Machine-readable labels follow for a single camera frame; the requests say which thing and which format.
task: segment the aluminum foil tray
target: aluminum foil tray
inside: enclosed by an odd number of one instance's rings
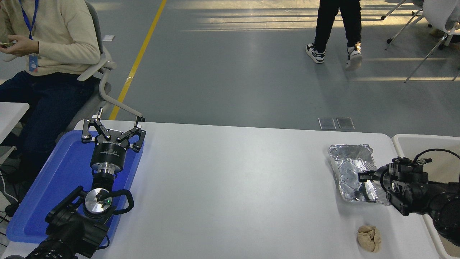
[[[345,201],[389,205],[380,186],[371,181],[358,181],[359,172],[377,170],[369,145],[331,145],[329,156],[337,187]]]

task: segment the chair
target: chair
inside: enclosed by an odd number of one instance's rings
[[[94,23],[94,29],[96,31],[96,37],[98,38],[98,46],[99,46],[99,51],[101,53],[101,58],[97,64],[91,65],[88,67],[79,77],[79,81],[85,81],[91,76],[93,76],[96,72],[99,72],[102,74],[101,79],[99,80],[98,84],[95,85],[95,91],[90,97],[90,99],[83,105],[83,107],[77,112],[77,114],[74,116],[72,121],[69,123],[67,126],[66,130],[64,133],[69,132],[73,130],[76,126],[76,124],[85,119],[85,118],[90,118],[93,114],[97,112],[99,107],[103,106],[103,103],[106,101],[108,103],[111,103],[113,105],[116,105],[136,116],[142,117],[142,114],[128,106],[126,106],[123,103],[120,103],[119,101],[113,99],[112,97],[108,96],[108,93],[111,91],[112,87],[111,85],[107,82],[107,79],[109,77],[110,72],[113,69],[116,69],[116,63],[112,60],[112,56],[110,53],[107,51],[105,46],[102,44],[102,37],[101,37],[101,29],[99,26],[99,18],[98,14],[96,12],[96,9],[88,3],[87,1],[86,5],[88,6],[88,10],[92,16],[92,21]]]
[[[380,20],[385,20],[385,18],[387,18],[388,16],[390,16],[390,14],[392,14],[394,11],[396,11],[396,9],[398,9],[402,4],[404,4],[407,0],[401,0],[395,7],[393,7],[391,10],[389,10],[386,15],[380,17]],[[423,0],[412,0],[413,4],[416,5],[416,6],[421,6],[421,4],[419,4],[420,2],[423,2]]]
[[[441,43],[445,41],[445,45],[448,45],[450,39],[455,34],[460,34],[460,30],[456,31],[460,22],[460,0],[425,0],[423,3],[423,10],[427,21],[433,25],[433,27],[440,29],[444,32],[444,36],[438,41],[436,46],[428,53],[428,55],[419,63],[419,65],[412,71],[409,77],[404,81],[406,83],[422,63],[433,53],[436,48],[441,46]]]
[[[388,45],[386,46],[385,50],[388,49],[388,47],[395,41],[395,39],[401,34],[401,32],[406,29],[407,27],[413,25],[413,24],[416,24],[417,22],[419,22],[421,19],[423,19],[424,14],[423,14],[423,6],[421,6],[420,4],[423,3],[423,2],[419,2],[419,1],[412,1],[412,3],[417,6],[419,8],[418,11],[416,12],[413,12],[413,15],[412,17],[409,19],[409,21],[406,23],[406,25],[398,32],[396,33],[393,37],[391,37],[390,39],[387,39],[386,40],[386,43],[388,43]]]

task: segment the dark jeans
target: dark jeans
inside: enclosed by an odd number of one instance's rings
[[[18,138],[5,140],[21,153],[19,172],[35,178],[55,147],[56,138],[65,130],[78,110],[94,91],[95,79],[85,82],[78,75],[53,73],[32,76],[22,71],[0,85],[0,102],[30,105],[21,121],[26,120]]]
[[[315,49],[322,53],[331,36],[332,25],[337,13],[342,15],[347,46],[361,42],[361,6],[359,0],[320,0],[316,23]]]

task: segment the phone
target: phone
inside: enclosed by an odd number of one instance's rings
[[[0,42],[0,45],[3,45],[5,47],[11,47],[14,44],[16,44],[16,43],[14,43],[14,42]]]

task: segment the gray floor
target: gray floor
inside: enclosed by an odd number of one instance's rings
[[[92,0],[105,45],[119,67],[109,81],[115,98],[127,79],[160,0]],[[414,5],[380,21],[398,0],[362,0],[363,67],[345,72],[345,30],[337,16],[317,65],[305,54],[315,36],[317,0],[168,0],[125,103],[147,121],[319,130],[319,117],[351,117],[356,132],[460,136],[458,51],[436,51],[426,20],[387,51],[386,39]],[[0,66],[0,80],[22,63]],[[110,111],[104,114],[108,118]],[[133,120],[125,111],[118,120]]]

